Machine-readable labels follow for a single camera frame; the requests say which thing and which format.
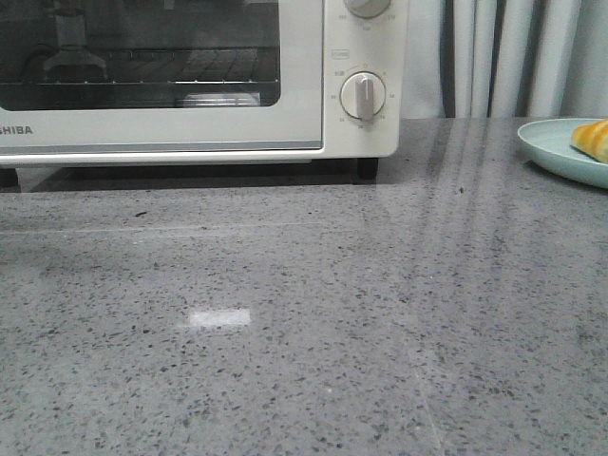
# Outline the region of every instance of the white curtain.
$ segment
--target white curtain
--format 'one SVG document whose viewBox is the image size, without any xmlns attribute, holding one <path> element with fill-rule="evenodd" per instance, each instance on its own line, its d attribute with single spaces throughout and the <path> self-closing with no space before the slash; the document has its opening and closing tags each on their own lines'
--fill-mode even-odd
<svg viewBox="0 0 608 456">
<path fill-rule="evenodd" d="M 608 117 L 608 0 L 409 6 L 404 117 Z"/>
</svg>

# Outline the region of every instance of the pastry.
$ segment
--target pastry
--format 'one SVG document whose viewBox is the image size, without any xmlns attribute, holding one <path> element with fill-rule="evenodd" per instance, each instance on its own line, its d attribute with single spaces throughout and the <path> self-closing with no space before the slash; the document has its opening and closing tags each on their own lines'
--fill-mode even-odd
<svg viewBox="0 0 608 456">
<path fill-rule="evenodd" d="M 574 130 L 572 145 L 598 162 L 608 163 L 608 119 Z"/>
</svg>

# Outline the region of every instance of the toaster oven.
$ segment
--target toaster oven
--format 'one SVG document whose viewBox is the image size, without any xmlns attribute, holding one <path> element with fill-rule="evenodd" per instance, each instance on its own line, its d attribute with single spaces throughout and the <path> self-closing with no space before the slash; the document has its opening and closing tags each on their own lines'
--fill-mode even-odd
<svg viewBox="0 0 608 456">
<path fill-rule="evenodd" d="M 2 0 L 0 168 L 395 151 L 408 0 Z"/>
</svg>

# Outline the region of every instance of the oven window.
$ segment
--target oven window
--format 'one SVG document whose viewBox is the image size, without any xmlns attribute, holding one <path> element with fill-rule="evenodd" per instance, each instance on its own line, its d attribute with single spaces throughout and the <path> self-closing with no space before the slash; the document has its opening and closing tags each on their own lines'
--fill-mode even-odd
<svg viewBox="0 0 608 456">
<path fill-rule="evenodd" d="M 0 0 L 0 107 L 273 105 L 278 8 L 278 0 Z"/>
</svg>

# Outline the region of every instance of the temperature dial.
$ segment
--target temperature dial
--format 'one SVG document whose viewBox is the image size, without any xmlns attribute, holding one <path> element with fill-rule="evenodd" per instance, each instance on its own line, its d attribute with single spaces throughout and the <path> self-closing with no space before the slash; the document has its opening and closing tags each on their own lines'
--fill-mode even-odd
<svg viewBox="0 0 608 456">
<path fill-rule="evenodd" d="M 373 73 L 353 74 L 342 86 L 342 107 L 355 119 L 371 122 L 386 100 L 387 91 L 382 80 Z"/>
<path fill-rule="evenodd" d="M 344 2 L 352 14 L 365 19 L 382 14 L 390 6 L 390 0 L 344 0 Z"/>
</svg>

